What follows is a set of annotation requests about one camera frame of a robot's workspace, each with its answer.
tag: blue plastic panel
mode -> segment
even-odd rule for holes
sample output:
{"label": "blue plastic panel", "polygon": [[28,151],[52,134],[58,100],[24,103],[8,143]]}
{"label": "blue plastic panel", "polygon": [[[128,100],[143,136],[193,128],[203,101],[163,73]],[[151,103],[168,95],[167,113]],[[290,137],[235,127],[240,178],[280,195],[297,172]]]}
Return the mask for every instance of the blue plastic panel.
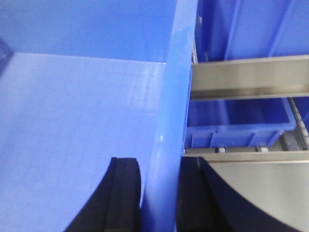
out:
{"label": "blue plastic panel", "polygon": [[187,148],[271,146],[296,126],[285,99],[191,101]]}
{"label": "blue plastic panel", "polygon": [[15,52],[165,62],[176,0],[0,0]]}
{"label": "blue plastic panel", "polygon": [[173,231],[197,1],[0,6],[0,231],[62,231],[111,157],[139,161],[143,232]]}
{"label": "blue plastic panel", "polygon": [[309,97],[294,98],[299,113],[309,130]]}
{"label": "blue plastic panel", "polygon": [[112,156],[137,158],[144,184],[165,66],[16,53],[0,82],[0,231],[63,231]]}
{"label": "blue plastic panel", "polygon": [[309,54],[307,0],[200,0],[200,62]]}

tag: reflective metal surface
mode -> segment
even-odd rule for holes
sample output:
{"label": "reflective metal surface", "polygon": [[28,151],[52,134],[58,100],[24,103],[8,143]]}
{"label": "reflective metal surface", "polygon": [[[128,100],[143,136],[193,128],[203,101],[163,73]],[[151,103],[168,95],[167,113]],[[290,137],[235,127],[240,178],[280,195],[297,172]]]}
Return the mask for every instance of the reflective metal surface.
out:
{"label": "reflective metal surface", "polygon": [[309,163],[210,165],[253,205],[298,231],[309,231]]}
{"label": "reflective metal surface", "polygon": [[191,99],[309,96],[309,55],[193,64]]}

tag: stainless steel bar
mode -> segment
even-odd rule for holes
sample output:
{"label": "stainless steel bar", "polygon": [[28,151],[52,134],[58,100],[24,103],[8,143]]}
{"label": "stainless steel bar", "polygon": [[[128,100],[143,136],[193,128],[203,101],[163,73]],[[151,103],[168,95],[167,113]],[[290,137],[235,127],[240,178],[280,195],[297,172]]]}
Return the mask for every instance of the stainless steel bar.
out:
{"label": "stainless steel bar", "polygon": [[185,156],[203,157],[209,163],[309,163],[309,151],[203,153],[188,149]]}
{"label": "stainless steel bar", "polygon": [[303,147],[306,150],[309,150],[309,135],[308,135],[307,128],[306,128],[306,126],[305,126],[305,124],[303,122],[303,119],[300,116],[300,113],[298,111],[298,108],[296,107],[296,104],[295,104],[294,100],[292,98],[290,98],[289,102],[290,102],[292,111],[294,113],[294,117],[295,117],[296,122],[297,122],[298,132],[300,134]]}
{"label": "stainless steel bar", "polygon": [[192,65],[191,99],[309,96],[309,55]]}

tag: blue plastic wall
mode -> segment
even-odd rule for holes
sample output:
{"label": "blue plastic wall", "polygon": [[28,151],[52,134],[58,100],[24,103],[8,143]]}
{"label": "blue plastic wall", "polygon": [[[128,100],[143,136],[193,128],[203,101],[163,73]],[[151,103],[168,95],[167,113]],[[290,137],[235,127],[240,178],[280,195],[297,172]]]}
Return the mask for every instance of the blue plastic wall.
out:
{"label": "blue plastic wall", "polygon": [[176,0],[0,0],[15,51],[165,62]]}
{"label": "blue plastic wall", "polygon": [[0,0],[0,231],[63,231],[111,157],[139,161],[143,231],[174,230],[196,7]]}
{"label": "blue plastic wall", "polygon": [[200,62],[309,54],[307,0],[200,0]]}

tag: stainless steel surface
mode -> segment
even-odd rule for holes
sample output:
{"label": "stainless steel surface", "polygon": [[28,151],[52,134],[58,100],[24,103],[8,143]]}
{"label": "stainless steel surface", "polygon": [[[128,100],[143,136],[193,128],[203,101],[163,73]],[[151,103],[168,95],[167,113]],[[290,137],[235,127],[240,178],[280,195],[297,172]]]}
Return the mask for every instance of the stainless steel surface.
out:
{"label": "stainless steel surface", "polygon": [[193,62],[193,64],[198,63],[198,60],[197,60],[197,44],[195,42],[195,38],[194,38],[194,43],[193,43],[192,62]]}
{"label": "stainless steel surface", "polygon": [[309,96],[309,56],[193,64],[191,99]]}
{"label": "stainless steel surface", "polygon": [[252,204],[299,231],[309,231],[309,163],[210,165]]}
{"label": "stainless steel surface", "polygon": [[306,150],[309,150],[309,134],[307,131],[307,128],[303,122],[303,119],[300,116],[300,113],[298,111],[298,108],[296,107],[296,104],[292,98],[289,99],[292,111],[294,113],[294,117],[297,122],[297,131],[300,134],[301,142]]}
{"label": "stainless steel surface", "polygon": [[188,149],[185,156],[203,157],[209,163],[309,163],[309,151],[204,153]]}

